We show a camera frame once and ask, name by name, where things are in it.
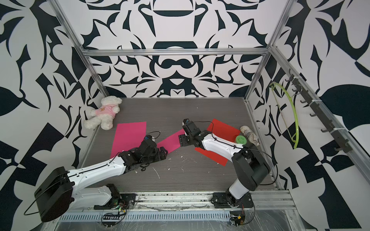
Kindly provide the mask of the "magenta paper sheet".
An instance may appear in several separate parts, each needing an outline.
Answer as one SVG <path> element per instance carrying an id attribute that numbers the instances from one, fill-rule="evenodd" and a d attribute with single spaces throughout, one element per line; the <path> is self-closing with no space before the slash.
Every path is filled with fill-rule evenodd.
<path id="1" fill-rule="evenodd" d="M 185 131 L 181 129 L 180 131 L 176 132 L 175 134 L 169 136 L 168 138 L 164 139 L 163 141 L 159 142 L 157 144 L 158 148 L 164 147 L 164 149 L 171 153 L 175 151 L 176 149 L 180 148 L 180 141 L 179 136 L 184 135 Z"/>
<path id="2" fill-rule="evenodd" d="M 121 123 L 117 125 L 111 155 L 138 147 L 146 135 L 146 122 Z"/>

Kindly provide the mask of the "red square paper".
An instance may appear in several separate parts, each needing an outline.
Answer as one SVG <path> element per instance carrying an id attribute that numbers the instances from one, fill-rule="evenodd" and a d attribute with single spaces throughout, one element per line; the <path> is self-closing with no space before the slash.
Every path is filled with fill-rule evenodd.
<path id="1" fill-rule="evenodd" d="M 236 137 L 239 136 L 240 134 L 240 130 L 234 128 L 234 127 L 231 127 L 217 119 L 213 119 L 212 120 L 212 123 L 211 125 L 209 125 L 209 127 L 207 128 L 208 131 L 211 131 L 213 129 L 213 134 L 217 137 L 220 137 L 224 140 L 227 140 L 227 141 L 231 141 L 231 142 L 235 142 L 236 141 Z M 231 160 L 231 158 L 228 158 L 228 157 L 224 157 L 224 156 L 221 156 L 220 154 L 217 154 L 215 152 L 212 152 L 212 151 L 208 151 L 208 150 L 203 150 L 201 148 L 195 148 L 195 150 L 199 153 L 201 153 L 202 155 L 210 158 L 211 160 L 219 163 L 220 165 L 222 166 L 226 166 L 227 162 L 229 160 Z"/>

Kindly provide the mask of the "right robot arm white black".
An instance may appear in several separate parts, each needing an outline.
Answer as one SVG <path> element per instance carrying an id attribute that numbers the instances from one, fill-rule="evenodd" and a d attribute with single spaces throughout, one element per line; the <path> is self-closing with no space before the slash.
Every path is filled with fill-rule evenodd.
<path id="1" fill-rule="evenodd" d="M 237 179 L 229 187 L 226 196 L 231 202 L 238 202 L 247 193 L 255 191 L 271 168 L 265 158 L 253 144 L 238 144 L 222 139 L 211 131 L 201 131 L 197 125 L 189 120 L 183 120 L 184 135 L 179 136 L 181 146 L 193 145 L 232 162 Z"/>

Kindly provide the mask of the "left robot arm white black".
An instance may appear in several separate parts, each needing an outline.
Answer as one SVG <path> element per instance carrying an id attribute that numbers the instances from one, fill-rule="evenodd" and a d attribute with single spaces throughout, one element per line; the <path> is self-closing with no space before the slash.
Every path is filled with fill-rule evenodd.
<path id="1" fill-rule="evenodd" d="M 168 151 L 158 147 L 152 136 L 147 135 L 139 147 L 119 152 L 107 161 L 72 170 L 56 168 L 34 193 L 41 221 L 52 221 L 70 209 L 105 207 L 113 197 L 119 197 L 115 187 L 91 188 L 91 185 L 138 168 L 145 171 L 150 164 L 165 160 L 167 155 Z"/>

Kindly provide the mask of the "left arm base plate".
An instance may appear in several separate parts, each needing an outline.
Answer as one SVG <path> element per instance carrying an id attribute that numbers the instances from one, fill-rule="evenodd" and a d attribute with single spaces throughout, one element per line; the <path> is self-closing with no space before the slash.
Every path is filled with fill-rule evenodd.
<path id="1" fill-rule="evenodd" d="M 112 209 L 128 209 L 135 205 L 135 193 L 114 194 L 112 198 L 103 206 L 95 205 L 94 210 L 112 210 Z"/>

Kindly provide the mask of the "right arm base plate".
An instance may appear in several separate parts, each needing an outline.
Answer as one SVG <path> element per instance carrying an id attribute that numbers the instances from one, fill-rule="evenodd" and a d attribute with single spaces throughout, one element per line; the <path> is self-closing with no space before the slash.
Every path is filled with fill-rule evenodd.
<path id="1" fill-rule="evenodd" d="M 235 199 L 229 192 L 213 193 L 211 203 L 215 208 L 253 208 L 254 203 L 250 193 L 246 193 L 241 199 Z"/>

